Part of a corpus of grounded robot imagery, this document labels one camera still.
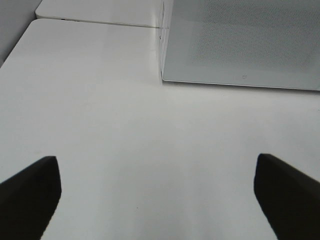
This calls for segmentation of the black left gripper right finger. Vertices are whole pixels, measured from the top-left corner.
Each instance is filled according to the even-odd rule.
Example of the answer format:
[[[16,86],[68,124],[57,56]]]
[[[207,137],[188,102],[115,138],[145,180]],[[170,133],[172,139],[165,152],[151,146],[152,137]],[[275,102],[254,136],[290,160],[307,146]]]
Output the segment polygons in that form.
[[[279,240],[320,238],[320,183],[285,161],[259,154],[254,195]]]

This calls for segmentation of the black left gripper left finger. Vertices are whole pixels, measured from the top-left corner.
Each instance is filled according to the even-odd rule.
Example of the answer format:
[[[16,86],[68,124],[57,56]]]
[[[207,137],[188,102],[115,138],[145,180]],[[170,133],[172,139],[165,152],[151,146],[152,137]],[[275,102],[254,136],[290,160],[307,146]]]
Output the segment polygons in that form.
[[[0,184],[0,238],[39,240],[62,194],[57,158],[45,156]]]

